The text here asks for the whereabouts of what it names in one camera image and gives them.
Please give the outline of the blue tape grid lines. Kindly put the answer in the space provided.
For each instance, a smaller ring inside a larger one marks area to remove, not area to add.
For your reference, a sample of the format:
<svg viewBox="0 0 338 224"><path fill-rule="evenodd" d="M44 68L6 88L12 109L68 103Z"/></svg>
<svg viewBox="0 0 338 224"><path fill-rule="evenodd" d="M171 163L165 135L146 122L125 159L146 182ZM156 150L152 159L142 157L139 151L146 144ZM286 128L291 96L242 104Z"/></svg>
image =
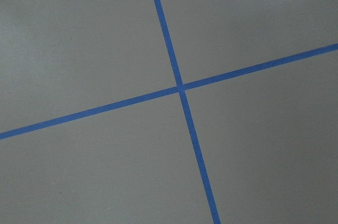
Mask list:
<svg viewBox="0 0 338 224"><path fill-rule="evenodd" d="M128 106L131 106L131 105L134 105L134 104L137 104L137 103L146 102L146 101L149 101L149 100L157 99L157 98L164 97L164 96L169 96L169 95L172 95L172 94L178 94L179 98L180 98L181 105L182 105L182 109L183 109L183 112L184 112L184 117L185 117L185 121L186 121L186 124L187 124L187 128L189 130L189 135L190 135L190 139L191 139L191 142L192 142L194 155L195 155L195 158L196 158L196 162L198 164L200 177L201 177L201 180L202 180L202 183L203 183L206 199L208 201L208 206L209 206L209 210L210 210L210 213L211 213L212 221L213 221L213 223L221 223L221 220L220 220L220 217L219 217L219 212L218 212L218 207L217 207L216 201L214 199L212 186L211 186L211 183L210 183L210 180L209 180L208 172L207 172L205 161L204 161L204 158L203 158L203 153L202 153L202 150L201 150L201 147L200 147L198 135L197 135L197 132L196 132L196 129L195 129L195 124L194 124L194 121L193 121L193 117L192 117L192 113L191 113L191 110L190 110L189 101L188 101L186 92L188 90L197 89L197 88L200 88L202 86L214 84L216 82L221 82L221 81L229 80L229 79L232 79L232 78L241 77L241 76L251 74L251 73L254 73L254 72L263 71L263 70L266 70L266 69L269 69L269 68L281 66L283 64L288 64L288 63L292 63L292 62L295 62L295 61L304 60L304 59L308 59L308 58L311 58L311 57L314 57L314 56L318 56L318 55L326 54L326 53L329 53L329 52L337 51L337 44L336 43L330 44L330 45L323 46L323 47L316 48L316 49L312 49L312 50L309 50L309 51L297 53L297 54L294 54L294 55L289 55L289 56L286 56L286 57L283 57L283 58L270 60L270 61L263 62L263 63L260 63L260 64L241 68L241 69L238 69L238 70L218 74L216 76L211 76L211 77L207 77L207 78L204 78L204 79L199 79L199 80L196 80L196 81L185 83L185 82L183 82L181 72L180 72L180 68L179 68L179 63L178 63L176 55L175 55L175 50L174 50L174 46L173 46L172 39L171 39L171 36L170 36L170 31L169 31L169 28L168 28L168 25L167 25L167 21L166 21L166 18L165 18L165 13L163 11L162 2L161 2L161 0L153 0L153 2L154 2L155 9L156 9L157 17L158 17L158 20L159 20L159 24L161 26L162 35L163 35L163 39L164 39L164 42L165 42L165 45L166 45L167 54L168 54L169 59L170 59L173 76L175 78L175 86L174 87L158 90L158 91L151 92L151 93L144 94L144 95L140 95L140 96L137 96L137 97L128 98L128 99L121 100L121 101L118 101L118 102L113 102L113 103L106 104L106 105L103 105L103 106L83 110L83 111L80 111L80 112L77 112L77 113L73 113L73 114L69 114L69 115L45 120L45 121L42 121L42 122L39 122L39 123L36 123L36 124L27 125L27 126L19 127L19 128L13 129L13 130L6 131L6 132L2 132L1 133L1 139L8 139L8 138L11 138L11 137L14 137L14 136L19 136L19 135L23 135L23 134L26 134L26 133L30 133L30 132L33 132L33 131L36 131L36 130L41 130L41 129L45 129L45 128L48 128L48 127L52 127L52 126L56 126L56 125L60 125L60 124L65 124L65 123L68 123L68 122L71 122L71 121L74 121L74 120L82 119L82 118L85 118L85 117L90 117L90 116L94 116L94 115L97 115L97 114L102 114L102 113L105 113L105 112L108 112L108 111L111 111L111 110L115 110L115 109L119 109L119 108L123 108L123 107L128 107Z"/></svg>

